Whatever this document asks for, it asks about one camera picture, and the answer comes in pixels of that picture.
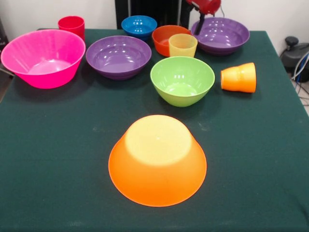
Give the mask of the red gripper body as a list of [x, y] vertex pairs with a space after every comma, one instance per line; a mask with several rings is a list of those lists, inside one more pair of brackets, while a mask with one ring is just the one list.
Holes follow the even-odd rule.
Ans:
[[214, 15], [221, 6], [221, 0], [186, 0], [186, 2], [204, 15]]

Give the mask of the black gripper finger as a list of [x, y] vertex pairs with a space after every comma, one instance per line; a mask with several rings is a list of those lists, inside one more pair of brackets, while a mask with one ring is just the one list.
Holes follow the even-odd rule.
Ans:
[[198, 22], [198, 24], [196, 26], [196, 29], [195, 29], [195, 32], [194, 32], [195, 35], [199, 35], [200, 34], [200, 31], [202, 29], [204, 20], [205, 20], [205, 14], [200, 14], [199, 22]]

